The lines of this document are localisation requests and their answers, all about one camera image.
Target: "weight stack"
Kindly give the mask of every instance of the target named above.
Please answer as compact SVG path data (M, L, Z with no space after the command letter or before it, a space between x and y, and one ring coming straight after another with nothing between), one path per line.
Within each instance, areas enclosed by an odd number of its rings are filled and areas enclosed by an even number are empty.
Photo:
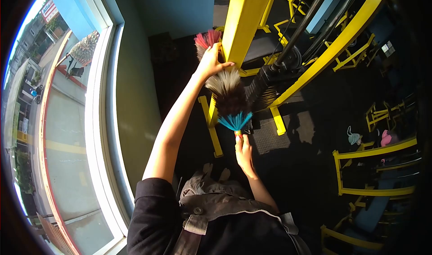
M272 70L271 65L265 65L255 75L246 90L246 98L252 112L259 112L270 106L273 101L298 80L300 73L296 68L301 63L301 55L299 55L296 48L293 51L278 71Z

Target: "hand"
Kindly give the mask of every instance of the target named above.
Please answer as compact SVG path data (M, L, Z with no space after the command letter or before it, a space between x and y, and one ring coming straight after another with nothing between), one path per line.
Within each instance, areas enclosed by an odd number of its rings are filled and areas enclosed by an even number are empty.
M208 78L217 74L219 71L223 70L226 67L234 66L233 62L219 63L217 61L219 47L222 43L218 42L213 44L213 47L208 47L204 55L202 56L201 62L198 65L197 71L195 72L195 76L197 79L205 82Z
M252 164L252 147L246 134L243 134L243 138L240 136L235 137L235 156L237 163L246 176L257 179L258 177Z

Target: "foot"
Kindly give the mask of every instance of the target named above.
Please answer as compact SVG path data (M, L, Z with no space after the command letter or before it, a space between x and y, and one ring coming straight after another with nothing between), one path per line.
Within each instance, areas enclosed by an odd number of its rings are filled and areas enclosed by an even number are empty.
M207 174L208 176L210 176L210 174L212 173L213 170L213 164L210 163L206 163L204 164L204 167L202 168L202 171Z
M223 171L219 177L219 182L220 181L227 181L230 178L230 175L231 175L231 171L229 169L227 169L227 168L223 169Z

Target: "sky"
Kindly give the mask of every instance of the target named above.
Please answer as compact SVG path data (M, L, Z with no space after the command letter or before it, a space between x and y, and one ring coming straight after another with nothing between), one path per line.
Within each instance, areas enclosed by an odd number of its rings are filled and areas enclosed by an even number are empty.
M14 57L15 54L15 50L16 47L18 46L18 41L22 36L22 33L24 31L25 26L31 22L31 20L36 17L36 15L39 13L39 11L41 10L43 4L44 4L45 0L35 0L35 2L33 3L33 6L31 6L31 8L29 9L29 12L27 13L27 16L24 18L24 21L21 24L21 27L19 28L18 34L15 38L15 42L12 46L12 49L10 51L10 55L9 55L9 59L7 61L7 67L6 67L6 76L5 76L5 80L3 82L3 89L6 87L6 82L9 79L9 61Z

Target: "store sign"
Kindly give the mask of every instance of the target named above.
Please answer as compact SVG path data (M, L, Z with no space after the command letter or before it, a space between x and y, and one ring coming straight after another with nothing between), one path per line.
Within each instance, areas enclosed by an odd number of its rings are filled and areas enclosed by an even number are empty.
M23 118L22 126L21 131L27 134L29 132L29 120L27 118Z
M45 6L43 6L41 9L42 17L44 18L46 23L49 23L51 19L57 15L57 13L58 10L53 0L48 0Z

